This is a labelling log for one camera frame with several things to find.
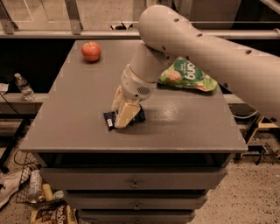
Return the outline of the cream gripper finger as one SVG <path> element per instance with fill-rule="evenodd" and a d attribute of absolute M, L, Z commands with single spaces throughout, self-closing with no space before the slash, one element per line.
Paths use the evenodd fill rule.
<path fill-rule="evenodd" d="M 121 100 L 115 119 L 115 127 L 125 128 L 140 111 L 139 100 Z"/>
<path fill-rule="evenodd" d="M 119 86 L 115 92 L 115 97 L 111 105 L 111 111 L 115 112 L 117 115 L 121 111 L 121 107 L 123 105 L 123 92 L 122 87 Z"/>

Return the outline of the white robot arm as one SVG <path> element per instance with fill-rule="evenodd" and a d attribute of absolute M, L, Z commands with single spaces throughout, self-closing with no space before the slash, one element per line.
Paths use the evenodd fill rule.
<path fill-rule="evenodd" d="M 190 60 L 251 108 L 280 125 L 280 58 L 194 28 L 163 5 L 147 8 L 139 18 L 142 43 L 125 67 L 111 109 L 115 126 L 126 127 L 151 96 L 160 74 L 178 57 Z"/>

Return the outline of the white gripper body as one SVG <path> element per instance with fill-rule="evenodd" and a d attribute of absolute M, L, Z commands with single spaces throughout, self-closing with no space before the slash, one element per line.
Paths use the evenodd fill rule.
<path fill-rule="evenodd" d="M 127 65 L 121 76 L 122 94 L 129 99 L 143 101 L 148 99 L 154 92 L 157 84 L 149 83 L 138 78 Z"/>

